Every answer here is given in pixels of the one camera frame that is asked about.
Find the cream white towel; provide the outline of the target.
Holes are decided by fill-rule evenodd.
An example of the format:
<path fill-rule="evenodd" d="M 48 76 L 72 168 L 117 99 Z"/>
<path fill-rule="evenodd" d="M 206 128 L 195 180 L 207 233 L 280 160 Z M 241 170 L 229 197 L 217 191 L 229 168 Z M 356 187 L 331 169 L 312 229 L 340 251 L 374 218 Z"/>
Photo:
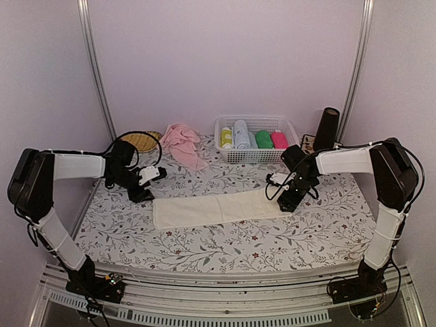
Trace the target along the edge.
<path fill-rule="evenodd" d="M 276 202 L 268 200 L 261 189 L 153 200 L 153 225 L 158 230 L 276 219 L 289 215 Z"/>

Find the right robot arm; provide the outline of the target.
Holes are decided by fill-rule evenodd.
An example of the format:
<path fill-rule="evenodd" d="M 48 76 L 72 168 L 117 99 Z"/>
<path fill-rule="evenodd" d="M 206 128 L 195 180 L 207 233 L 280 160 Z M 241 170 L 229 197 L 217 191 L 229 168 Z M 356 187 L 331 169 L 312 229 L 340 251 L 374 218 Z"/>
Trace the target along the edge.
<path fill-rule="evenodd" d="M 354 292 L 366 297 L 384 290 L 384 272 L 392 263 L 395 246 L 401 239 L 406 217 L 424 187 L 424 169 L 416 156 L 396 138 L 357 146 L 336 146 L 306 154 L 299 146 L 281 155 L 288 174 L 268 174 L 268 185 L 277 187 L 270 200 L 284 212 L 294 212 L 306 195 L 317 197 L 318 178 L 323 175 L 356 173 L 374 177 L 378 217 L 373 237 L 358 267 L 358 276 L 335 281 L 330 294 Z"/>

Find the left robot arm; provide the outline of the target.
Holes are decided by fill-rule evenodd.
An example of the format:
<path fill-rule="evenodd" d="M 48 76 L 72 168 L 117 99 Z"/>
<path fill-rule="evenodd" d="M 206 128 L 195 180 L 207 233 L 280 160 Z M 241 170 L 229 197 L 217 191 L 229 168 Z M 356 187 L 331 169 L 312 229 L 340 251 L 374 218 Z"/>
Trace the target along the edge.
<path fill-rule="evenodd" d="M 54 183 L 67 179 L 104 179 L 107 188 L 124 188 L 132 202 L 152 200 L 151 181 L 166 175 L 156 164 L 138 167 L 131 162 L 137 149 L 124 140 L 115 141 L 103 153 L 25 149 L 7 189 L 16 215 L 27 221 L 37 242 L 55 256 L 70 281 L 87 296 L 102 288 L 95 264 L 73 241 L 54 208 Z"/>

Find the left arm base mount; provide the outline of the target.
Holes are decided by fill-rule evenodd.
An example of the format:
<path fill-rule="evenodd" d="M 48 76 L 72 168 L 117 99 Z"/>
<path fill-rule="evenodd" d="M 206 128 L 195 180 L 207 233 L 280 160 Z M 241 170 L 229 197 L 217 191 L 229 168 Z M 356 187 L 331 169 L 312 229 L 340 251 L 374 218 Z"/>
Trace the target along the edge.
<path fill-rule="evenodd" d="M 110 273 L 104 277 L 95 274 L 70 277 L 66 290 L 95 300 L 120 304 L 125 291 L 123 275 Z"/>

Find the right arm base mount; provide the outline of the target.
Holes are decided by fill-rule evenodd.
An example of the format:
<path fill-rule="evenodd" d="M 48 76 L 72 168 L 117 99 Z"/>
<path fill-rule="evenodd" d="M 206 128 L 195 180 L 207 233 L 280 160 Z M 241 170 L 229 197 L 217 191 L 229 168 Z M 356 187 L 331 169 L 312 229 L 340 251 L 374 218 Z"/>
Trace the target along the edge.
<path fill-rule="evenodd" d="M 383 277 L 357 276 L 351 279 L 334 277 L 326 286 L 326 292 L 334 304 L 375 296 L 387 290 Z"/>

